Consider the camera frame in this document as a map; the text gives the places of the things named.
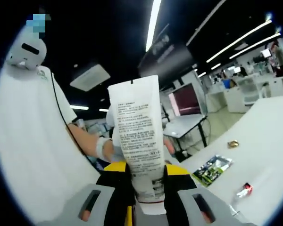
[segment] ceiling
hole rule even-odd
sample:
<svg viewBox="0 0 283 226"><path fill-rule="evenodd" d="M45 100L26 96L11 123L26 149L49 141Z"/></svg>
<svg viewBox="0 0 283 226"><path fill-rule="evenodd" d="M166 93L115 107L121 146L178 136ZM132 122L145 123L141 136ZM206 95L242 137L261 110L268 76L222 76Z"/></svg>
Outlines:
<svg viewBox="0 0 283 226"><path fill-rule="evenodd" d="M170 24L170 30L186 43L218 2L162 0L155 35ZM188 46L198 61L199 72L228 63L229 56L237 52L235 47L209 64L206 60L265 21L262 2L227 0L212 16ZM152 3L153 0L102 0L82 5L43 4L51 17L46 23L44 65L54 72L71 105L89 107L87 111L76 111L78 117L105 117L99 109L110 105L107 87L138 78L137 65L145 54ZM269 24L245 41L251 45L274 33L275 26ZM91 61L101 64L111 78L89 92L70 87L73 75Z"/></svg>

